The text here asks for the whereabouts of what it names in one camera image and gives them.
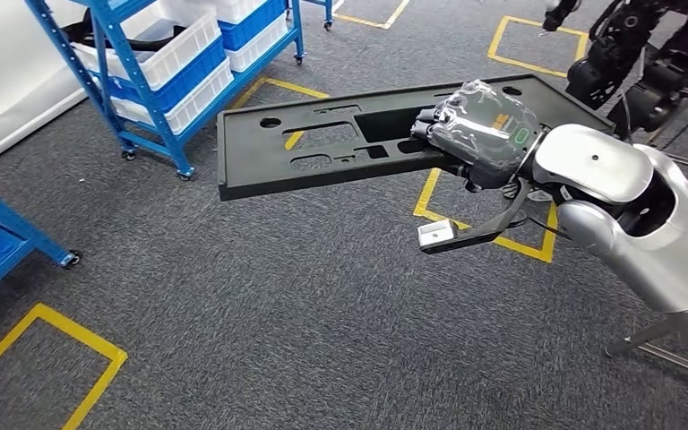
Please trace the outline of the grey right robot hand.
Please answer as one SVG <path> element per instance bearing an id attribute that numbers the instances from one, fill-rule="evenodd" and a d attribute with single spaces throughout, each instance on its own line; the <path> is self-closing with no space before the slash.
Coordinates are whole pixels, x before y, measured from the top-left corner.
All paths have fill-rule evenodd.
<path id="1" fill-rule="evenodd" d="M 421 110 L 410 133 L 459 159 L 476 187 L 497 189 L 511 182 L 542 126 L 522 102 L 474 80 Z"/>

